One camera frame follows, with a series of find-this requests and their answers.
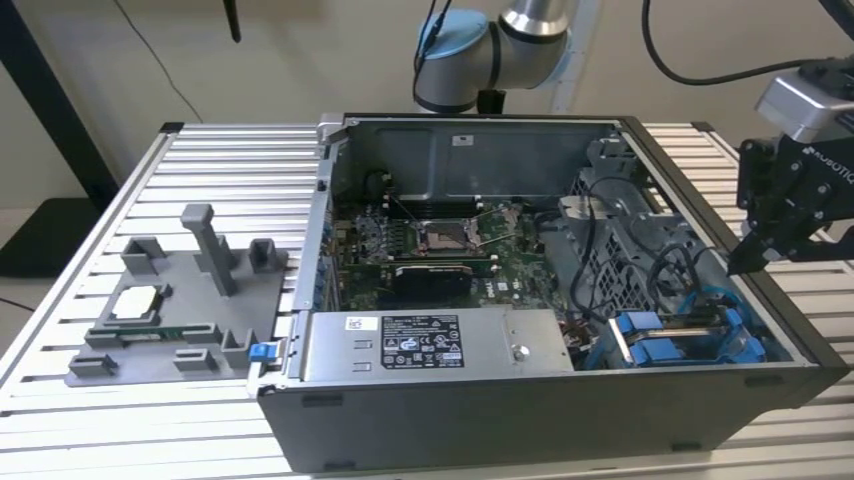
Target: aluminum table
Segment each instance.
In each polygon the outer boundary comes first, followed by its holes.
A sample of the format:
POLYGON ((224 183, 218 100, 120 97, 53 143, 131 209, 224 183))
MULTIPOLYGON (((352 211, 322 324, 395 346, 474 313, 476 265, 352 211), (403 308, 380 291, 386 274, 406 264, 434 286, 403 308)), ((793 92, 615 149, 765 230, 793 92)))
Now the aluminum table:
MULTIPOLYGON (((738 233, 737 162, 691 124, 650 132, 738 233)), ((243 380, 68 388, 67 365, 124 265, 128 238, 195 249, 179 217, 214 205, 235 248, 268 237, 290 253, 278 325, 286 329, 315 184, 314 125, 187 125, 160 133, 114 204, 0 361, 0 475, 19 478, 311 478, 290 472, 243 380)), ((769 267, 854 365, 854 269, 847 262, 769 267)), ((378 479, 854 478, 854 374, 807 406, 762 415, 714 452, 396 472, 378 479)))

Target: circuit board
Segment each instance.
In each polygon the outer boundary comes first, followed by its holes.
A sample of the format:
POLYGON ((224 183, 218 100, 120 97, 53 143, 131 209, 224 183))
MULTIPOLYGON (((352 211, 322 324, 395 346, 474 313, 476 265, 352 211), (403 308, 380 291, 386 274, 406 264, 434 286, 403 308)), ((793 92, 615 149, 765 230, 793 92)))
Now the circuit board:
POLYGON ((423 220, 390 218, 375 206, 350 208, 335 231, 344 311, 494 305, 567 311, 534 214, 519 204, 484 203, 474 217, 423 220), (395 295, 402 271, 427 267, 470 275, 467 292, 402 301, 395 295))

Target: white wall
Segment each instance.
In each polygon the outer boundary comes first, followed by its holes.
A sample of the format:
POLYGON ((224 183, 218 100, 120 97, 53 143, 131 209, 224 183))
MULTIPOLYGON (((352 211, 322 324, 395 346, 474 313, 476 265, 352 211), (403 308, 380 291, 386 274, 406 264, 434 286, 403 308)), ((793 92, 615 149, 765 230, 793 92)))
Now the white wall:
POLYGON ((0 209, 33 208, 51 197, 84 197, 71 168, 3 66, 0 112, 0 209))
MULTIPOLYGON (((705 120, 731 143, 774 134, 753 110, 771 75, 714 87, 677 84, 658 72, 643 47, 641 0, 603 2, 573 113, 705 120)), ((650 23, 665 62, 689 77, 854 51, 817 1, 654 0, 650 23)))
MULTIPOLYGON (((753 111, 767 83, 686 87, 641 42, 641 0, 602 0, 573 113, 707 120, 733 142, 774 129, 753 111)), ((312 122, 326 111, 411 111, 411 58, 427 0, 240 0, 234 44, 219 0, 123 0, 207 122, 312 122)), ((507 0, 456 0, 495 18, 507 0)), ((194 121, 111 0, 17 0, 114 170, 127 175, 166 121, 194 121)), ((851 42, 815 1, 655 0, 661 53, 685 75, 715 75, 851 42)), ((507 110, 546 113, 551 92, 513 92, 507 110)))
MULTIPOLYGON (((458 0, 491 18, 506 0, 458 0)), ((219 0, 123 0, 206 122, 314 122, 323 112, 412 110, 423 0, 240 0, 243 42, 219 0)), ((110 0, 19 0, 104 156, 127 174, 166 121, 194 121, 110 0)), ((507 111, 547 112, 549 90, 507 111)))

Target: warning label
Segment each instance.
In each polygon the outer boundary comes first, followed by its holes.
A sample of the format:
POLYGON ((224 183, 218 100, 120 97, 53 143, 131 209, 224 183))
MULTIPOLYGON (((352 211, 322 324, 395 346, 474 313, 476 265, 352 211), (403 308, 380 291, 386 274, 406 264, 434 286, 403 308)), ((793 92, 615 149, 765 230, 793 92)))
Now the warning label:
POLYGON ((463 338, 456 315, 383 317, 383 367, 463 367, 463 338))

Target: motherboard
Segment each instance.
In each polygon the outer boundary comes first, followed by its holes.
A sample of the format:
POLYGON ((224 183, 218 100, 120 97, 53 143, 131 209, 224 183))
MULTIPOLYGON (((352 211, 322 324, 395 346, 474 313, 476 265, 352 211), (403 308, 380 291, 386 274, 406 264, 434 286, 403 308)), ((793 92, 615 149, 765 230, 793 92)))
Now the motherboard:
POLYGON ((344 311, 513 305, 566 314, 538 223, 523 201, 348 205, 335 222, 344 311))

